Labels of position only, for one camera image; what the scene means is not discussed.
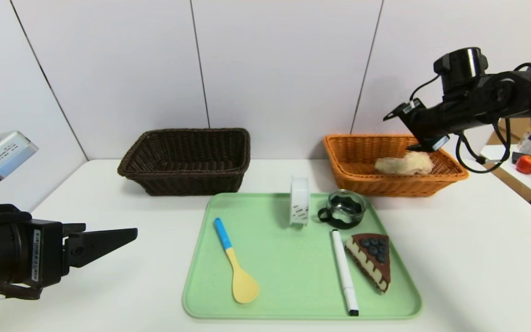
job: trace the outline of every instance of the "white marker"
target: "white marker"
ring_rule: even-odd
[[[337,269],[339,269],[339,276],[341,277],[341,284],[343,286],[343,294],[345,301],[348,304],[348,310],[350,316],[357,316],[360,314],[358,311],[358,301],[356,300],[356,290],[354,290],[354,282],[352,281],[352,275],[349,273],[348,260],[345,258],[345,249],[343,248],[343,242],[339,237],[339,231],[334,229],[331,231],[331,237],[333,238],[333,247],[335,248],[335,259],[337,261]]]

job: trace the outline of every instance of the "table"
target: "table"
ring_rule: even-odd
[[[478,164],[469,162],[473,167]],[[371,197],[424,301],[405,321],[196,320],[183,286],[210,197],[149,197],[87,162],[33,215],[88,231],[138,227],[132,243],[46,288],[38,301],[0,301],[0,332],[531,331],[531,206],[491,174],[472,174],[428,198]],[[328,160],[252,160],[243,192],[336,189]]]
[[[516,144],[511,145],[512,152],[515,151]],[[485,145],[481,150],[481,155],[489,160],[499,160],[503,156],[505,147],[503,145]],[[503,162],[500,167],[513,178],[519,180],[525,187],[531,190],[531,174],[523,174],[516,170],[516,166],[512,163],[512,157]]]

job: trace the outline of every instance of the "cake slice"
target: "cake slice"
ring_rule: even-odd
[[[390,284],[388,236],[372,233],[352,235],[345,248],[378,290],[386,292]]]

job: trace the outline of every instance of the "glass cup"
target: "glass cup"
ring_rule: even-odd
[[[319,220],[337,229],[350,229],[362,222],[366,201],[353,191],[339,189],[329,194],[327,206],[319,210]]]

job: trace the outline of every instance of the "yellow spoon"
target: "yellow spoon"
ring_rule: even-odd
[[[225,231],[223,221],[220,218],[214,219],[214,226],[230,261],[230,266],[232,266],[232,296],[239,303],[249,303],[255,300],[260,293],[260,286],[236,261],[235,251],[232,248],[227,231]]]

